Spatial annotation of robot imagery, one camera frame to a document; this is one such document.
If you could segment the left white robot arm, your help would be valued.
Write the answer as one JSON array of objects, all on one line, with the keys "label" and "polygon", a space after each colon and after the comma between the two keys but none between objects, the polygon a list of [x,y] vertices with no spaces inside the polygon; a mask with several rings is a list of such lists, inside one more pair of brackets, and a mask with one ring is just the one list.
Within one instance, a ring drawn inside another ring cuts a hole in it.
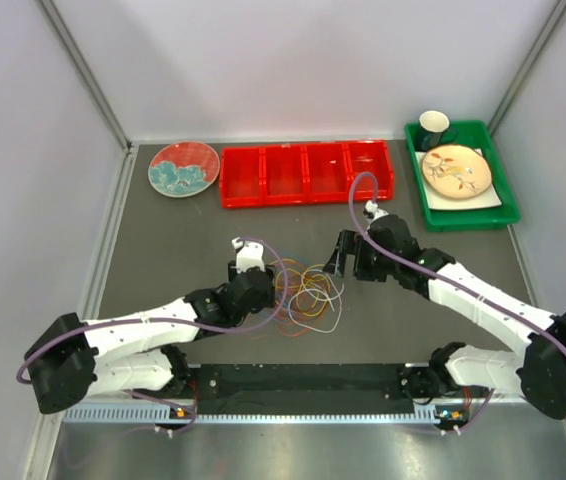
[{"label": "left white robot arm", "polygon": [[149,311],[105,320],[57,317],[26,351],[17,379],[31,385],[42,414],[124,390],[179,396],[190,382],[179,345],[237,333],[249,315],[274,303],[273,266],[240,272],[230,263],[227,282]]}]

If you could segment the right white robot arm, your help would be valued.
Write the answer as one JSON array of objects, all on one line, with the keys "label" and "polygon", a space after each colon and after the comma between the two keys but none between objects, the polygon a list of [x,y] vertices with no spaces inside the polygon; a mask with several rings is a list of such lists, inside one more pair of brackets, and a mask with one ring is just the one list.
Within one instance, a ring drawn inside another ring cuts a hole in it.
[{"label": "right white robot arm", "polygon": [[463,386],[501,390],[521,396],[552,419],[566,419],[566,312],[531,306],[482,281],[452,256],[421,247],[396,215],[376,210],[367,220],[365,230],[340,232],[324,272],[343,276],[352,258],[356,279],[393,278],[507,347],[492,351],[452,342],[437,349],[429,361],[432,388],[444,396]]}]

